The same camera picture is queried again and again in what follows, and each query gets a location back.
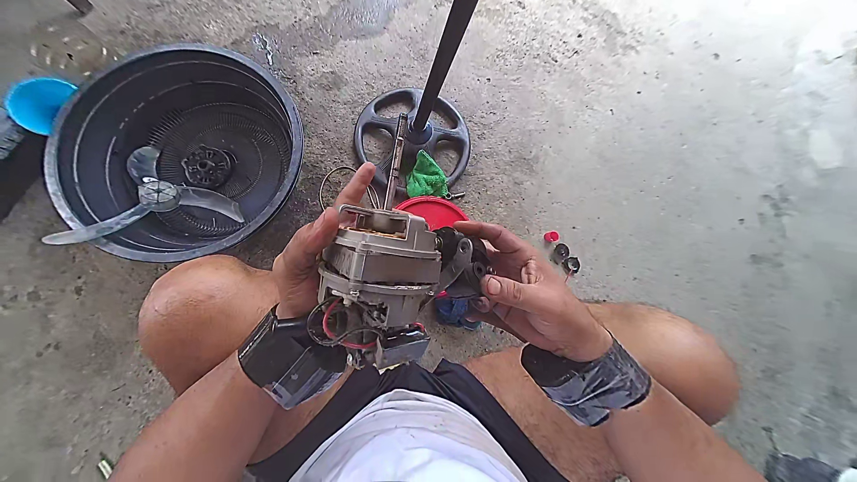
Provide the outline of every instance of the green cloth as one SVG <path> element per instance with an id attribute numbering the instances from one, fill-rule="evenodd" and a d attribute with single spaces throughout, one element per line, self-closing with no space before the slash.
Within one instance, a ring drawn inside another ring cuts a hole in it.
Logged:
<path id="1" fill-rule="evenodd" d="M 408 197 L 446 196 L 446 174 L 429 153 L 420 150 L 413 171 L 408 174 Z"/>

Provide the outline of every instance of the metal shaft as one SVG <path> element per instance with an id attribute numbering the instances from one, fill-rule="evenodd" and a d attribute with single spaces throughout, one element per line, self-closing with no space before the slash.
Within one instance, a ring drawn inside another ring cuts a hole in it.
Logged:
<path id="1" fill-rule="evenodd" d="M 405 150 L 405 132 L 408 130 L 408 114 L 399 113 L 396 125 L 396 143 L 393 145 L 393 163 L 390 165 L 390 178 L 387 180 L 387 195 L 384 196 L 384 209 L 393 210 L 396 187 L 399 185 L 399 168 L 402 166 L 402 152 Z"/>
<path id="2" fill-rule="evenodd" d="M 423 97 L 420 99 L 417 116 L 414 117 L 413 130 L 415 132 L 422 132 L 429 121 L 429 114 L 434 109 L 434 101 L 437 100 L 440 87 L 443 86 L 452 60 L 458 52 L 458 46 L 461 44 L 467 25 L 470 23 L 470 17 L 473 16 L 473 10 L 476 9 L 476 2 L 477 0 L 453 0 L 452 2 L 449 16 L 446 18 L 446 26 L 443 28 L 443 35 L 440 37 L 440 43 L 437 46 L 437 53 L 434 55 L 434 63 L 431 65 L 431 72 L 428 73 L 426 87 L 423 89 Z"/>

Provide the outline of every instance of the black round base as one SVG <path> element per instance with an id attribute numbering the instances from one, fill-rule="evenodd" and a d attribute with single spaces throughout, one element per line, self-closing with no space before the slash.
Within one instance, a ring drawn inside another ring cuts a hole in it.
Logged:
<path id="1" fill-rule="evenodd" d="M 417 107 L 420 104 L 422 96 L 423 90 L 421 88 L 397 88 L 375 97 L 363 108 L 363 112 L 360 113 L 360 117 L 357 118 L 357 123 L 354 126 L 354 149 L 357 151 L 357 159 L 361 164 L 369 162 L 369 159 L 366 157 L 366 149 L 363 146 L 363 135 L 367 130 L 385 130 L 393 138 L 396 136 L 396 124 L 398 120 L 393 117 L 383 117 L 378 111 L 388 105 L 397 103 L 409 104 L 411 110 L 408 112 L 408 125 L 409 128 L 412 128 L 412 123 L 417 114 Z M 455 165 L 455 169 L 452 170 L 451 174 L 446 176 L 446 184 L 452 186 L 464 173 L 464 169 L 467 168 L 467 161 L 470 159 L 470 132 L 467 130 L 467 124 L 464 122 L 461 113 L 448 100 L 438 97 L 434 103 L 434 111 L 451 119 L 453 123 L 452 129 L 443 129 L 429 122 L 426 126 L 428 133 L 409 132 L 409 135 L 405 137 L 405 151 L 402 155 L 402 166 L 399 173 L 404 178 L 411 172 L 417 159 L 417 153 L 420 150 L 424 150 L 433 158 L 436 158 L 435 150 L 437 149 L 437 143 L 440 141 L 449 141 L 458 153 L 458 162 Z M 378 163 L 379 169 L 375 172 L 375 181 L 385 188 L 392 161 L 393 153 L 391 152 L 381 163 Z"/>

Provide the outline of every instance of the black shorts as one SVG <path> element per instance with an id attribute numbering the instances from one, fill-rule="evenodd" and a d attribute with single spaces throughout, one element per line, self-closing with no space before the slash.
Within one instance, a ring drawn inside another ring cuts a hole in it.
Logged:
<path id="1" fill-rule="evenodd" d="M 463 366 L 446 360 L 441 360 L 434 372 L 416 363 L 400 365 L 384 373 L 374 368 L 355 371 L 291 442 L 247 469 L 261 481 L 288 480 L 324 441 L 365 406 L 395 389 L 439 396 L 470 412 L 509 454 L 527 480 L 566 480 L 479 380 Z"/>

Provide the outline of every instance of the knee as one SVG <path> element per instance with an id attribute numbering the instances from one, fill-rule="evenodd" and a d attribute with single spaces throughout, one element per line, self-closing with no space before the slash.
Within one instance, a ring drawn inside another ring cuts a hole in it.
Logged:
<path id="1" fill-rule="evenodd" d="M 738 400 L 734 361 L 699 326 L 642 304 L 592 304 L 593 316 L 664 387 L 710 425 Z"/>
<path id="2" fill-rule="evenodd" d="M 233 256 L 203 256 L 158 278 L 140 307 L 137 330 L 142 351 L 152 357 L 164 338 L 199 333 L 200 322 L 224 309 L 254 269 Z"/>

